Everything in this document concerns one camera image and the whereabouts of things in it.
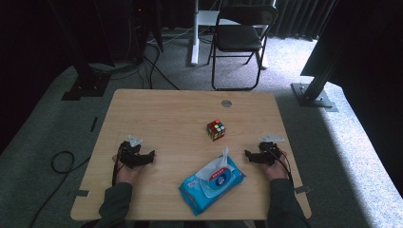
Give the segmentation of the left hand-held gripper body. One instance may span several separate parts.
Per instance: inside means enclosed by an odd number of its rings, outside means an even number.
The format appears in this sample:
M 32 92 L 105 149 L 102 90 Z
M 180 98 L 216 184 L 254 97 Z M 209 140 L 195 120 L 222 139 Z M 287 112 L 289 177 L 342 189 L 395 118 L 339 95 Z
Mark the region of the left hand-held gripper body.
M 120 162 L 122 162 L 129 168 L 141 166 L 142 160 L 148 158 L 146 155 L 140 154 L 142 142 L 142 139 L 137 139 L 129 135 L 127 137 L 127 140 L 120 144 L 118 150 L 118 157 Z

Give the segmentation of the large dark panel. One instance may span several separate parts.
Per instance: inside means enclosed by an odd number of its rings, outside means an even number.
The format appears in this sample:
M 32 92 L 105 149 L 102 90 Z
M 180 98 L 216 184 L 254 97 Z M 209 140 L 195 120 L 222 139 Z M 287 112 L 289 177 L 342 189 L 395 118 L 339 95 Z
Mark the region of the large dark panel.
M 302 73 L 341 86 L 403 195 L 403 0 L 338 0 Z

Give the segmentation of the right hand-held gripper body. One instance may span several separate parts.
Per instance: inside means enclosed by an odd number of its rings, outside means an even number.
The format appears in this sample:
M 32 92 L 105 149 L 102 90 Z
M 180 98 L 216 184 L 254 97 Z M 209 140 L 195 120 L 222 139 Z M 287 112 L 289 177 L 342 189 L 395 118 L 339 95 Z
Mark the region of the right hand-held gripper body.
M 282 153 L 279 151 L 278 142 L 284 141 L 283 137 L 274 134 L 259 138 L 259 151 L 265 162 L 272 165 L 281 157 Z

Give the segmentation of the dark curtain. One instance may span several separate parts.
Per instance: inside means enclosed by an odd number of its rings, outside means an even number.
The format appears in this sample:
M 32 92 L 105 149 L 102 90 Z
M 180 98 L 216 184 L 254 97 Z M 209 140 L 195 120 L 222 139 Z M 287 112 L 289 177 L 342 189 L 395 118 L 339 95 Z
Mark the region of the dark curtain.
M 278 19 L 271 33 L 281 39 L 316 40 L 325 29 L 338 0 L 274 0 Z

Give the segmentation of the person's left hand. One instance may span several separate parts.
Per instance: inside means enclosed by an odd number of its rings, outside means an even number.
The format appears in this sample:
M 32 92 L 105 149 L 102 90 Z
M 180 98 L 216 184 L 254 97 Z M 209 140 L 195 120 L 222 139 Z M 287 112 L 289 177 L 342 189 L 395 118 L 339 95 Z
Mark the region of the person's left hand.
M 112 182 L 114 184 L 126 182 L 134 185 L 137 182 L 143 167 L 135 166 L 134 168 L 129 168 L 121 163 L 117 156 L 113 156 L 112 160 L 115 162 Z

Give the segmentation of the person's right hand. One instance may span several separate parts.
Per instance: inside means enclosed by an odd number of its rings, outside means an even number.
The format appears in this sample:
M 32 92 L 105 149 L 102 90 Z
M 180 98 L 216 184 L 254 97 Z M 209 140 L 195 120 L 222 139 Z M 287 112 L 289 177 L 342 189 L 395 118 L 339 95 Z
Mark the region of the person's right hand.
M 261 164 L 259 167 L 269 181 L 285 179 L 288 180 L 288 169 L 285 164 L 286 153 L 281 151 L 281 156 L 272 165 Z

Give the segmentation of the blue wet wipes pack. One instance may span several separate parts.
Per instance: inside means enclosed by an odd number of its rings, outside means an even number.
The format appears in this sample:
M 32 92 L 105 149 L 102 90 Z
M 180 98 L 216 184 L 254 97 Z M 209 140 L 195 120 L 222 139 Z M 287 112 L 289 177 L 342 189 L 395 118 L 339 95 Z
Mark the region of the blue wet wipes pack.
M 219 156 L 186 178 L 179 191 L 193 214 L 198 216 L 244 178 L 245 174 L 230 157 Z

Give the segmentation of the multicoloured puzzle cube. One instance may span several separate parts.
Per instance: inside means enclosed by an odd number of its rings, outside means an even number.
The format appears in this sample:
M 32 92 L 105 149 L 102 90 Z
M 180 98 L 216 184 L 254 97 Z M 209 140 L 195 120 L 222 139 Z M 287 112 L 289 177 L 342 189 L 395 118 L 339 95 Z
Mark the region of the multicoloured puzzle cube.
M 226 127 L 219 119 L 216 119 L 215 121 L 206 125 L 206 133 L 208 137 L 214 142 L 225 136 Z

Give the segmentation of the black stand with flat base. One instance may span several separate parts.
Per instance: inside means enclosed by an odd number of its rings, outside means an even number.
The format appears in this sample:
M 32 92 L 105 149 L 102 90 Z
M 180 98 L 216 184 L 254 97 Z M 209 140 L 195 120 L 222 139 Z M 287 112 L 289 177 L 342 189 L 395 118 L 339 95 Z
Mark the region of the black stand with flat base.
M 111 77 L 110 73 L 95 72 L 88 64 L 74 66 L 78 77 L 63 101 L 79 101 L 82 97 L 103 97 Z

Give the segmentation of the dark equipment rack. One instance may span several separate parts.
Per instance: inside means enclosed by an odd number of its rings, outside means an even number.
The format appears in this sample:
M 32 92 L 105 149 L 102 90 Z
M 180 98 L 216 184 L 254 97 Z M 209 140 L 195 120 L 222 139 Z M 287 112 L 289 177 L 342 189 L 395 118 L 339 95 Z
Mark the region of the dark equipment rack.
M 153 35 L 159 51 L 163 51 L 160 0 L 128 0 L 129 31 L 134 39 L 133 58 L 136 62 L 144 59 L 144 51 L 149 34 Z

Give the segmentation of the black metal stand with plate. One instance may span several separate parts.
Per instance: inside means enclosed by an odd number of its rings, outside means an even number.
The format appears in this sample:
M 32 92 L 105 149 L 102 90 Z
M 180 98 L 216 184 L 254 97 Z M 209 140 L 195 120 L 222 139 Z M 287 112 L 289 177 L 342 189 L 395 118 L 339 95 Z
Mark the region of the black metal stand with plate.
M 309 84 L 291 84 L 300 106 L 323 107 L 328 112 L 338 112 L 336 104 L 330 101 L 324 91 L 324 86 L 334 74 L 339 54 L 338 47 L 331 47 L 323 40 L 317 42 L 301 71 L 301 76 L 312 76 L 313 80 Z

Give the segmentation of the black folding chair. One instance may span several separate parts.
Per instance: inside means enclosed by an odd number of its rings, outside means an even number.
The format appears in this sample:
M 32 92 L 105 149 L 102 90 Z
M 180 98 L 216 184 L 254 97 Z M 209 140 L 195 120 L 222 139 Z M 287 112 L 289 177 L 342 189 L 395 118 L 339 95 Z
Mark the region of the black folding chair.
M 267 35 L 278 19 L 278 9 L 270 5 L 233 5 L 219 11 L 207 64 L 212 64 L 211 86 L 217 91 L 248 91 L 258 84 L 266 50 Z M 248 87 L 217 87 L 216 62 L 218 58 L 251 58 L 260 53 L 257 60 L 256 81 Z

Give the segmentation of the white desk leg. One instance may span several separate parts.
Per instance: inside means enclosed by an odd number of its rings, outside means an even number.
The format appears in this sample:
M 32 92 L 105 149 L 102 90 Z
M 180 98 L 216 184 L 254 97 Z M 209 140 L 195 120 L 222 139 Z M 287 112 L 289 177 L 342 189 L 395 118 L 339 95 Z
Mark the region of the white desk leg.
M 199 1 L 194 0 L 194 12 L 193 12 L 193 44 L 191 52 L 191 65 L 196 66 L 199 63 L 199 50 L 200 50 L 200 39 L 199 39 L 199 26 L 214 26 L 219 12 L 217 10 L 203 10 L 199 9 Z

